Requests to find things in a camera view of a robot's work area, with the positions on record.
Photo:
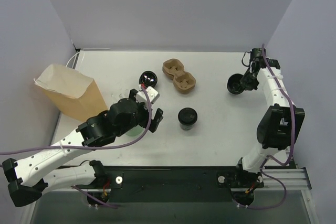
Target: wall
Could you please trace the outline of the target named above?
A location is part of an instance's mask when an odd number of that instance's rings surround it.
[[[291,0],[51,2],[77,48],[245,51],[271,38]]]
[[[308,169],[321,223],[335,223],[335,0],[293,0],[267,48],[306,118],[295,159]]]
[[[74,48],[49,0],[0,0],[0,10],[0,151],[47,145],[58,110],[33,78],[50,63],[67,62]],[[0,222],[19,223],[21,213],[0,172]]]

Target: robotic arm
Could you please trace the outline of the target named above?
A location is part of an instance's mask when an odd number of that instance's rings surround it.
[[[257,128],[255,147],[241,160],[242,169],[251,173],[258,173],[267,155],[275,155],[290,146],[291,115],[288,100],[280,89],[287,91],[282,82],[280,65],[277,60],[267,58],[274,76],[267,68],[261,48],[250,51],[249,67],[245,74],[234,74],[228,79],[227,88],[232,94],[240,94],[245,90],[264,92],[268,110]],[[294,106],[295,112],[295,141],[300,132],[304,117],[304,110]]]
[[[146,92],[153,104],[159,93],[152,87]],[[163,119],[163,111],[157,109],[150,119],[149,131],[156,131]],[[103,111],[89,118],[69,135],[52,146],[59,148],[44,150],[25,159],[9,158],[3,162],[3,170],[9,182],[8,190],[16,207],[28,205],[43,194],[72,185],[95,185],[102,187],[108,177],[100,161],[90,161],[78,167],[58,169],[60,166],[92,150],[88,147],[102,147],[111,144],[116,137],[139,125],[146,127],[149,121],[147,100],[143,91],[133,89],[128,98],[113,104],[109,111]],[[73,149],[69,146],[82,146]]]

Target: white table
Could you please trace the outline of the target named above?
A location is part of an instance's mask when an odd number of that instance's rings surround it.
[[[138,143],[117,150],[94,151],[66,163],[98,159],[110,166],[235,166],[257,142],[257,126],[267,110],[261,90],[231,95],[227,79],[244,73],[241,52],[135,52],[82,51],[75,69],[93,77],[108,107],[129,90],[138,87],[139,76],[151,70],[158,76],[155,87],[160,98],[153,112],[161,108],[164,119],[155,133],[148,132]],[[174,88],[162,72],[162,63],[177,58],[196,79],[195,89],[185,95]],[[190,131],[183,131],[177,119],[184,107],[197,111],[198,121]],[[53,143],[62,139],[80,124],[61,114]],[[113,145],[133,140],[116,138]],[[276,155],[284,162],[285,151]],[[277,165],[269,161],[268,165]]]

